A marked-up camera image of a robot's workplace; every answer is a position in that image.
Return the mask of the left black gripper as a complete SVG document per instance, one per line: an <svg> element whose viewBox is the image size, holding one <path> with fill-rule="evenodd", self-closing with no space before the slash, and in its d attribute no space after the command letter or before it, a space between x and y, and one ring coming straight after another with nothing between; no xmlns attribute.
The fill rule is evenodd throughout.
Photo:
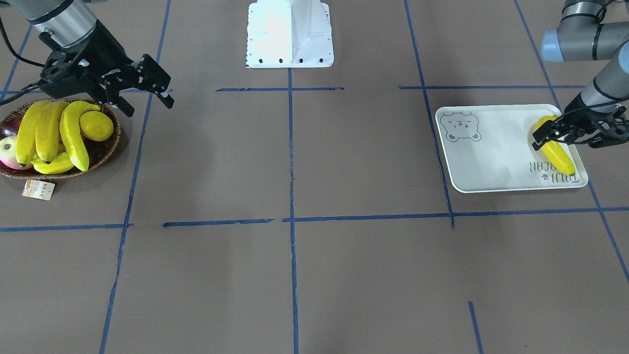
<svg viewBox="0 0 629 354"><path fill-rule="evenodd" d="M618 99L611 105L586 105L580 96L575 97L564 110L565 118L545 116L533 129L532 147L541 150L550 142L561 144L588 144L591 148L611 147L628 141L628 119ZM609 108L611 112L598 112L595 108Z"/></svg>

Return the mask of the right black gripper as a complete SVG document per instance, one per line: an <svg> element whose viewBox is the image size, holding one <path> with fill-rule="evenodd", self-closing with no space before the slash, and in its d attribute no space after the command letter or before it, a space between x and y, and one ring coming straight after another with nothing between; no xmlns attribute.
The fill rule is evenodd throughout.
<svg viewBox="0 0 629 354"><path fill-rule="evenodd" d="M52 49L40 73L39 90L52 98L87 93L132 118L135 108L120 92L135 88L154 94L167 109L173 107L168 92L171 76L149 54L133 62L101 21L69 47L61 47L47 32L39 38Z"/></svg>

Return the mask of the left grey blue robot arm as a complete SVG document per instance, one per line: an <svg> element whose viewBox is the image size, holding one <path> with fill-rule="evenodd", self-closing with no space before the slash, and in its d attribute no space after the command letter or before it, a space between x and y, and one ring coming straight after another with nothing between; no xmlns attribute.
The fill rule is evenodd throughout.
<svg viewBox="0 0 629 354"><path fill-rule="evenodd" d="M621 103L629 94L629 25L604 23L608 0L567 0L559 26L542 38L548 62L605 60L607 64L571 101L563 114L533 132L532 147L552 141L603 148L628 141Z"/></svg>

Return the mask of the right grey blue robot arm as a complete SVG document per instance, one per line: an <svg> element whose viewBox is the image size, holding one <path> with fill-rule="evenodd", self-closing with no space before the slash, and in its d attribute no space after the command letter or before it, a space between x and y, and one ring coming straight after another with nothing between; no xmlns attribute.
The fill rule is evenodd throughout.
<svg viewBox="0 0 629 354"><path fill-rule="evenodd" d="M12 6L39 32L52 51L40 79L24 92L39 89L54 99L88 94L132 117L134 108L120 92L138 89L155 94L168 108L169 74L148 54L139 60L127 56L110 30L83 0L10 0Z"/></svg>

